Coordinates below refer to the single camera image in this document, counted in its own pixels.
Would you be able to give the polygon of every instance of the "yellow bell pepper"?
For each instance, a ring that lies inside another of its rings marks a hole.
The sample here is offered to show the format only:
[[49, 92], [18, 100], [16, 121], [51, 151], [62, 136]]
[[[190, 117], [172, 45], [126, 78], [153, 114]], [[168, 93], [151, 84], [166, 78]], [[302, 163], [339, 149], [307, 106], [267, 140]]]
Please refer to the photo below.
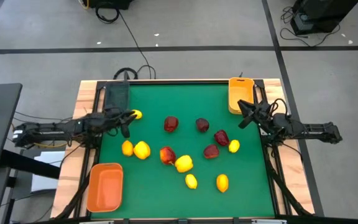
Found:
[[187, 174], [185, 177], [185, 182], [187, 187], [189, 187], [190, 189], [197, 188], [197, 179], [193, 174]]
[[135, 119], [141, 119], [143, 117], [143, 114], [142, 112], [140, 112], [139, 110], [132, 110], [134, 111], [135, 113], [133, 115], [136, 115], [136, 118]]
[[178, 172], [186, 172], [193, 168], [193, 161], [189, 155], [184, 155], [177, 159], [175, 162], [175, 167], [177, 168]]
[[146, 159], [151, 153], [150, 146], [146, 142], [140, 141], [136, 144], [134, 153], [139, 159]]
[[125, 156], [131, 156], [134, 153], [134, 145], [128, 140], [125, 140], [122, 144], [122, 153]]
[[216, 178], [216, 186], [218, 190], [224, 193], [229, 188], [229, 179], [226, 175], [221, 174]]
[[236, 153], [240, 148], [240, 142], [238, 140], [232, 140], [229, 144], [229, 152]]

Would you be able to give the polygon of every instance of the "black equipment box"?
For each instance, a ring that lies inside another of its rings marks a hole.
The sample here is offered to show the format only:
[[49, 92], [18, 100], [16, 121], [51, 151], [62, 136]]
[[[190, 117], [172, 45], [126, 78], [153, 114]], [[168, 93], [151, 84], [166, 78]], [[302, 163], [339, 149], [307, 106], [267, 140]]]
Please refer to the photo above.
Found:
[[329, 33], [358, 3], [358, 0], [296, 0], [291, 26], [296, 35]]
[[[87, 5], [88, 0], [82, 0], [84, 3], [84, 6]], [[103, 4], [101, 8], [110, 8], [110, 9], [123, 9], [126, 10], [129, 8], [129, 4], [133, 0], [89, 0], [89, 7], [94, 8], [98, 4], [109, 2], [111, 4]]]

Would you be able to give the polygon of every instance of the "concrete floor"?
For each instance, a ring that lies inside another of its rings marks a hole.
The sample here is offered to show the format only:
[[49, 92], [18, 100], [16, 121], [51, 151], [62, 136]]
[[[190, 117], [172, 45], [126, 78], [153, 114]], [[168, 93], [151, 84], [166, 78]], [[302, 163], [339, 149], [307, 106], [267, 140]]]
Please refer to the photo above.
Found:
[[[295, 0], [267, 0], [276, 33], [286, 27], [282, 8]], [[262, 0], [137, 0], [122, 12], [141, 47], [273, 46]], [[323, 46], [358, 45], [358, 4]], [[323, 35], [310, 35], [317, 43]], [[282, 46], [302, 46], [282, 40]], [[77, 0], [4, 0], [0, 49], [135, 47], [125, 25], [99, 22]], [[282, 52], [300, 118], [334, 121], [344, 138], [332, 146], [307, 141], [327, 217], [358, 218], [358, 50]], [[158, 78], [281, 78], [270, 51], [146, 52]], [[19, 82], [17, 110], [34, 116], [71, 116], [81, 80], [109, 79], [122, 67], [138, 68], [138, 52], [0, 55], [0, 83]], [[143, 70], [140, 78], [148, 78]], [[53, 194], [16, 203], [13, 220], [32, 222]]]

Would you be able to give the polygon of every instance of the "orange tray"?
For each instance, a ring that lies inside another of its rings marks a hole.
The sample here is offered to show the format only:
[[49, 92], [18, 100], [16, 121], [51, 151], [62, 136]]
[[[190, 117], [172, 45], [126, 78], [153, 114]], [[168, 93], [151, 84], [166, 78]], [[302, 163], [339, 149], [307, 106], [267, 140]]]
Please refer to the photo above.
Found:
[[91, 212], [112, 212], [122, 201], [124, 173], [118, 163], [92, 167], [86, 207]]
[[254, 84], [250, 78], [229, 79], [229, 111], [233, 114], [241, 114], [238, 105], [239, 100], [254, 103]]

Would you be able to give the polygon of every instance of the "red pepper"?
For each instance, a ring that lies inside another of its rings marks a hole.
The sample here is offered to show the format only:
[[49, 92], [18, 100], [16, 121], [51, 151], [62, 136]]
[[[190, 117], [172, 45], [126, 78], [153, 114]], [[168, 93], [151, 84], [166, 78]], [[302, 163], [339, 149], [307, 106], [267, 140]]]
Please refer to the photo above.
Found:
[[229, 137], [227, 136], [226, 132], [223, 130], [219, 130], [217, 133], [215, 133], [214, 138], [215, 141], [221, 146], [227, 146], [230, 142]]

